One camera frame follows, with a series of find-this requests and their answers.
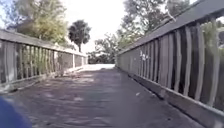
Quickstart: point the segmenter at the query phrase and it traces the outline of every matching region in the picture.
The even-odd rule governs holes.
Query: guardrail
[[[36,78],[63,75],[87,62],[87,55],[72,49],[0,30],[1,92],[23,88]]]
[[[201,0],[116,56],[120,69],[209,128],[224,127],[223,5]]]

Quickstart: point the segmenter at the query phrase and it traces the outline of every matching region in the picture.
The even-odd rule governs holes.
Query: bright sky
[[[124,12],[124,0],[61,0],[67,8],[66,21],[69,25],[83,19],[91,30],[91,40],[83,46],[83,52],[95,49],[94,40],[103,38],[106,33],[115,33],[119,28]]]

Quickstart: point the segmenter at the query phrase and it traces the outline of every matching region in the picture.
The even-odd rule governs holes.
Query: bridge railing
[[[29,82],[33,83],[33,80],[63,75],[85,64],[85,54],[22,34],[0,30],[1,92],[23,88],[29,85]]]
[[[120,51],[117,66],[207,127],[224,127],[224,0],[201,0]]]

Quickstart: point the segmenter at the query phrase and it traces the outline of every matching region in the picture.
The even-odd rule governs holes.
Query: walkway
[[[113,65],[88,66],[5,98],[34,128],[202,128]]]

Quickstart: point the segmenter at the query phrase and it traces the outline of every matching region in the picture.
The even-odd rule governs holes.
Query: ground
[[[33,128],[202,128],[114,65],[86,66],[4,97]]]

